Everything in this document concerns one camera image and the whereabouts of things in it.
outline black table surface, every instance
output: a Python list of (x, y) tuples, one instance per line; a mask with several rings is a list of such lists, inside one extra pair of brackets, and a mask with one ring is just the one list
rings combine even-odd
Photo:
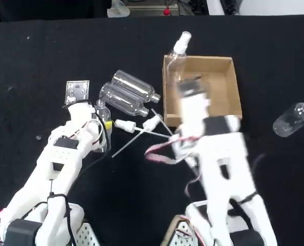
[[(68, 80), (90, 80), (90, 98), (117, 69), (161, 94), (163, 55), (182, 31), (189, 55), (234, 60), (249, 160), (264, 155), (254, 178), (265, 200), (278, 245), (304, 245), (304, 128), (280, 138), (273, 121), (304, 101), (304, 16), (156, 17), (31, 21), (0, 24), (0, 209), (25, 183), (50, 131), (65, 123)], [(146, 104), (163, 112), (163, 103)], [(110, 107), (113, 119), (130, 119)], [(156, 131), (166, 133), (159, 126)], [(112, 152), (131, 134), (114, 129)], [(77, 183), (70, 202), (80, 204), (105, 245), (159, 245), (175, 214), (189, 204), (193, 177), (186, 164), (161, 165), (143, 152), (163, 141), (139, 138)], [(83, 165), (94, 160), (90, 154)], [(202, 199), (200, 187), (192, 189)]]

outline red object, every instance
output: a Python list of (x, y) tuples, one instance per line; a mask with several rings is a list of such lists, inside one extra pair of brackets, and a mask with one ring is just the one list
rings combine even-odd
[(163, 14), (164, 14), (165, 16), (170, 15), (170, 14), (171, 14), (170, 9), (165, 9), (165, 10), (163, 11)]

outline yellow component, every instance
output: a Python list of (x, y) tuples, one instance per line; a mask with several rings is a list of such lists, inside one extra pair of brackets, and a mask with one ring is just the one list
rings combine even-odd
[(111, 129), (112, 125), (113, 125), (113, 122), (111, 120), (105, 122), (105, 128), (106, 128), (106, 130)]

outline clear plastic bottle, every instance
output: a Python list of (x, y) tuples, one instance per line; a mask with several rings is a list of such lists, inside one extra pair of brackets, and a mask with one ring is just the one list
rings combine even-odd
[(113, 75), (111, 83), (129, 91), (131, 94), (140, 98), (144, 103), (149, 101), (157, 103), (160, 101), (160, 95), (155, 93), (155, 90), (151, 85), (122, 70), (118, 70)]
[(281, 137), (288, 137), (304, 126), (304, 102), (290, 107), (273, 124), (274, 132)]
[(149, 112), (144, 107), (141, 99), (110, 83), (106, 83), (101, 88), (99, 98), (132, 116), (141, 115), (146, 117)]
[(182, 80), (187, 59), (186, 49), (190, 39), (191, 34), (183, 32), (166, 59), (166, 83), (169, 85), (175, 85)]
[[(104, 100), (97, 100), (96, 102), (96, 110), (97, 114), (102, 118), (107, 135), (109, 138), (109, 141), (111, 142), (111, 134), (112, 134), (112, 119), (111, 119), (111, 112), (110, 110), (105, 106), (105, 101)], [(102, 148), (98, 148), (96, 152), (105, 152), (107, 150), (107, 145), (104, 145)]]

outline open cardboard box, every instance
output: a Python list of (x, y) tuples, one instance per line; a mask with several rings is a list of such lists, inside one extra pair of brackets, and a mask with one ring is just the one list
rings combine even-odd
[[(163, 60), (164, 120), (168, 126), (178, 127), (181, 124), (179, 97), (176, 86), (166, 83), (167, 60), (165, 56)], [(188, 56), (182, 79), (195, 76), (201, 76), (201, 85), (210, 99), (211, 105), (208, 107), (210, 116), (233, 114), (242, 118), (232, 58)]]

